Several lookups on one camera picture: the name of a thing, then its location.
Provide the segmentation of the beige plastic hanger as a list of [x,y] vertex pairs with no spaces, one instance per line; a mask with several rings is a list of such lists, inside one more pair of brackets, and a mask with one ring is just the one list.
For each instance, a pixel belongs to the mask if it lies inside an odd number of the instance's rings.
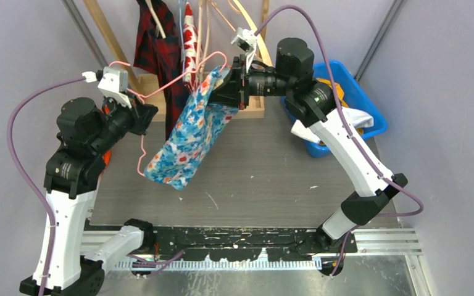
[[244,17],[249,27],[248,29],[233,26],[228,18],[220,11],[214,1],[209,1],[209,3],[235,32],[231,43],[243,50],[247,69],[249,70],[255,60],[264,63],[266,67],[272,67],[273,63],[264,40],[264,34],[261,31],[256,33],[259,27],[256,25],[255,21],[253,21],[241,1],[228,1],[228,3],[235,12]]
[[204,65],[201,65],[201,62],[207,57],[210,40],[208,3],[209,1],[198,1],[196,61],[199,75],[204,73]]

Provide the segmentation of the blue floral garment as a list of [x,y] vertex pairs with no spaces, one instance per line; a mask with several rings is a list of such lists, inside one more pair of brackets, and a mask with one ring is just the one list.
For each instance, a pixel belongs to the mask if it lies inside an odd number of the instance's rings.
[[145,178],[183,190],[215,140],[238,113],[238,109],[208,103],[215,84],[208,75],[190,94],[170,137],[142,171]]

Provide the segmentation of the yellow skirt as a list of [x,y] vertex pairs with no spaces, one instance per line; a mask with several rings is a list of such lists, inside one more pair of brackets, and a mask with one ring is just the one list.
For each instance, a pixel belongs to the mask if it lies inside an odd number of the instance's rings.
[[[332,83],[330,80],[328,79],[324,79],[324,78],[316,78],[317,81],[321,82],[321,83],[325,83],[326,85],[328,85],[329,87],[332,87]],[[344,91],[342,89],[342,87],[340,86],[339,83],[335,83],[335,90],[337,92],[337,95],[339,97],[339,101],[341,103],[341,106],[342,107],[349,107],[348,104],[344,101]]]

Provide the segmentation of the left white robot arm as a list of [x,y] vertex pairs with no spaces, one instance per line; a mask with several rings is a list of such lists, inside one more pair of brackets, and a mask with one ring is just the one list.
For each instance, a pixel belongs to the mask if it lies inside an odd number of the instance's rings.
[[19,291],[26,295],[97,295],[106,274],[128,254],[153,251],[151,223],[135,218],[94,250],[81,253],[85,222],[94,207],[104,155],[126,134],[146,132],[157,107],[112,98],[102,107],[87,97],[66,102],[56,123],[60,146],[46,164],[48,204],[43,246],[35,272]]

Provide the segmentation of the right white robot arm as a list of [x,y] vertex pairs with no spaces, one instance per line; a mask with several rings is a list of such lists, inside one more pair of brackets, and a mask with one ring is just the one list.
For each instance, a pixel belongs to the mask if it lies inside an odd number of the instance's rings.
[[253,68],[256,44],[235,37],[232,44],[244,52],[233,59],[230,73],[210,95],[210,102],[243,109],[249,96],[284,97],[288,112],[329,148],[354,185],[354,192],[318,228],[315,240],[322,251],[333,253],[342,237],[367,224],[408,183],[382,164],[340,114],[331,86],[314,78],[314,53],[300,38],[278,43],[274,67]]

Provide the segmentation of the beige hanger under plaid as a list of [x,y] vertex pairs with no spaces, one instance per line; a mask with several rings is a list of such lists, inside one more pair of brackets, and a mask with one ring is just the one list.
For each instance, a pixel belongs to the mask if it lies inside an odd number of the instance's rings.
[[158,16],[157,16],[155,10],[154,10],[152,1],[151,1],[151,0],[145,0],[145,3],[146,3],[147,6],[148,6],[148,9],[149,9],[149,11],[150,11],[150,14],[151,14],[152,19],[153,19],[153,20],[155,21],[155,23],[156,23],[156,28],[157,28],[157,30],[158,30],[158,32],[159,32],[159,35],[162,37],[162,39],[166,38],[167,36],[166,36],[166,34],[165,34],[164,28],[163,28],[163,26],[162,26],[162,24],[161,24],[161,22],[160,22],[160,20],[159,20],[159,18],[158,18]]

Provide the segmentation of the red white floral garment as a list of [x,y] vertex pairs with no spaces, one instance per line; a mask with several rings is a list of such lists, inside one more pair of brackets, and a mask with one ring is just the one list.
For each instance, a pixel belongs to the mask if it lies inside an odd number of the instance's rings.
[[184,85],[193,91],[197,85],[195,73],[188,73],[197,67],[197,45],[198,32],[194,24],[193,11],[189,2],[185,5],[185,16],[183,21],[183,49],[184,49],[184,72],[187,74],[183,77]]

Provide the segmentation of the red black plaid dress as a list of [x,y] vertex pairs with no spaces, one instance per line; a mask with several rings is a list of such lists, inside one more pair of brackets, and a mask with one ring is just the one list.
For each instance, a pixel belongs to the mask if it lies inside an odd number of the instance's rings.
[[[167,36],[162,39],[145,1],[137,3],[139,23],[134,66],[156,75],[159,86],[162,87],[183,73],[177,25],[165,2],[152,1]],[[168,139],[187,103],[189,91],[183,82],[178,80],[165,88],[163,94],[166,103],[165,138]]]

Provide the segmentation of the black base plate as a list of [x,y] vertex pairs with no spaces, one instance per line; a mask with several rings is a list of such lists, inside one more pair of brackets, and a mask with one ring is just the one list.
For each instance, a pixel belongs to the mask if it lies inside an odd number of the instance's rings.
[[256,261],[261,254],[270,262],[309,261],[318,254],[357,251],[353,238],[328,239],[314,228],[232,228],[158,226],[148,245],[135,255],[171,259],[183,251],[185,261]]

